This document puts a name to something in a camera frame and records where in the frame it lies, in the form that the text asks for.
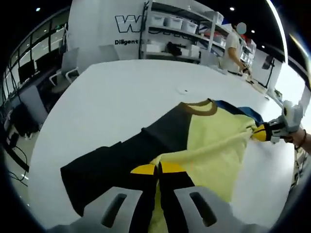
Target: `white table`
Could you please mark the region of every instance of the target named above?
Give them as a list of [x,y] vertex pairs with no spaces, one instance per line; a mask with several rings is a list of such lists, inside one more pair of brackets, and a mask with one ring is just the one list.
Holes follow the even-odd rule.
[[[273,100],[246,82],[204,66],[160,60],[91,66],[54,106],[35,144],[29,174],[34,216],[47,228],[77,220],[61,167],[98,147],[136,135],[181,101],[198,102],[207,97],[249,106],[265,121],[281,113]],[[243,165],[231,203],[234,215],[247,223],[271,227],[290,190],[293,146],[250,141]]]

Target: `white chair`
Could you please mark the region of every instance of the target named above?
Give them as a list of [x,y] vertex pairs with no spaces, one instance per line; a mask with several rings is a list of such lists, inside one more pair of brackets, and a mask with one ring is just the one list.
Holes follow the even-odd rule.
[[59,71],[57,71],[56,74],[49,77],[51,83],[56,86],[56,84],[53,82],[53,78],[62,75],[67,79],[69,84],[72,83],[72,80],[70,78],[70,75],[73,73],[77,73],[79,76],[79,70],[77,67],[77,59],[78,59],[78,52],[79,48],[67,51],[63,55],[63,61],[62,61],[62,67]]

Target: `yellow t-shirt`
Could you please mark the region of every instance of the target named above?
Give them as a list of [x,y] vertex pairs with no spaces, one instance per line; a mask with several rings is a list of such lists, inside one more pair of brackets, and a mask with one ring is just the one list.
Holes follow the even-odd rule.
[[[211,102],[203,106],[185,106],[188,111],[193,111],[187,150],[162,154],[152,163],[158,165],[163,161],[179,164],[196,186],[208,187],[221,199],[229,202],[247,141],[256,125],[252,118],[233,115],[215,107],[215,104]],[[167,232],[160,208],[159,188],[149,232]]]

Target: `computer monitor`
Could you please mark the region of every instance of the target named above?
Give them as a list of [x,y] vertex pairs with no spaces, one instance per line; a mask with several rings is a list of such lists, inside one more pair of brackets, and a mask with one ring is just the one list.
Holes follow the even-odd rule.
[[22,65],[18,68],[18,75],[20,84],[25,82],[28,78],[32,77],[35,74],[35,64],[34,61],[31,60],[26,64]]
[[266,60],[264,61],[264,64],[262,65],[262,68],[263,69],[270,69],[272,61],[273,61],[273,56],[268,55],[266,57]]
[[46,71],[52,67],[60,68],[62,64],[62,56],[60,55],[58,49],[56,49],[40,57],[36,61],[36,64],[38,71]]

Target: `brown collar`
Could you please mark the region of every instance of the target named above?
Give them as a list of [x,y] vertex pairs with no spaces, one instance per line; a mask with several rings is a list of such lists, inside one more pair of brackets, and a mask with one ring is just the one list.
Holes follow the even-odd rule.
[[[191,108],[191,106],[202,107],[202,106],[208,105],[209,103],[212,103],[212,108],[208,111],[198,111],[198,110]],[[194,114],[194,115],[197,115],[197,116],[212,116],[217,112],[217,108],[218,108],[216,102],[213,100],[210,100],[210,99],[207,99],[207,100],[199,102],[199,103],[183,103],[183,102],[181,102],[179,105],[182,108],[184,108],[187,112]]]

